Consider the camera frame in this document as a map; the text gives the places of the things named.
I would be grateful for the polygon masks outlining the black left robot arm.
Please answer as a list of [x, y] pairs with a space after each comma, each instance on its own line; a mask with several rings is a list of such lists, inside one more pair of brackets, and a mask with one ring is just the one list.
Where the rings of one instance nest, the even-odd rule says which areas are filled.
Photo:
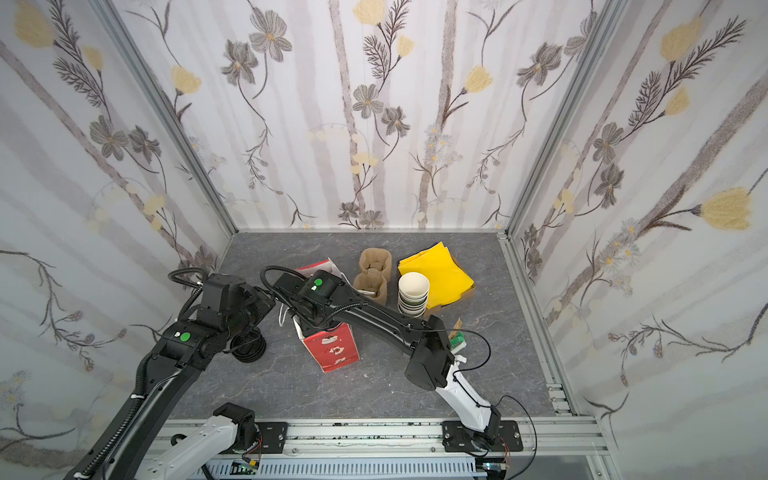
[[191, 288], [190, 297], [139, 362], [133, 391], [67, 479], [132, 479], [190, 386], [275, 306], [272, 295], [241, 277], [211, 274], [200, 282], [179, 281]]

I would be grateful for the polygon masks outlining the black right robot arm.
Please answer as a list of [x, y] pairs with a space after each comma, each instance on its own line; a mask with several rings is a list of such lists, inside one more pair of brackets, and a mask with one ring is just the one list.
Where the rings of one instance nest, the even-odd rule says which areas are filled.
[[331, 333], [348, 324], [390, 343], [409, 357], [405, 377], [412, 384], [437, 392], [466, 429], [487, 440], [498, 436], [501, 414], [464, 377], [462, 361], [451, 352], [449, 330], [440, 318], [406, 317], [324, 270], [307, 277], [270, 265], [260, 271], [260, 280], [308, 332]]

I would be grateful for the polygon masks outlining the red white paper gift bag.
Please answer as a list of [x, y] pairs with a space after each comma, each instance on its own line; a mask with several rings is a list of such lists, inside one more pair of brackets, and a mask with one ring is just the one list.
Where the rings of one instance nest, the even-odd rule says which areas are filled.
[[[321, 262], [301, 267], [296, 271], [309, 278], [321, 270], [346, 280], [344, 274], [330, 257]], [[300, 287], [300, 281], [293, 275], [282, 273], [275, 285], [294, 288]], [[311, 320], [307, 324], [296, 313], [290, 313], [288, 308], [288, 306], [281, 306], [281, 326], [290, 318], [299, 340], [324, 373], [338, 370], [359, 360], [359, 351], [349, 324], [341, 322], [336, 317], [331, 320], [324, 320], [327, 312], [322, 308], [315, 313], [305, 313]]]

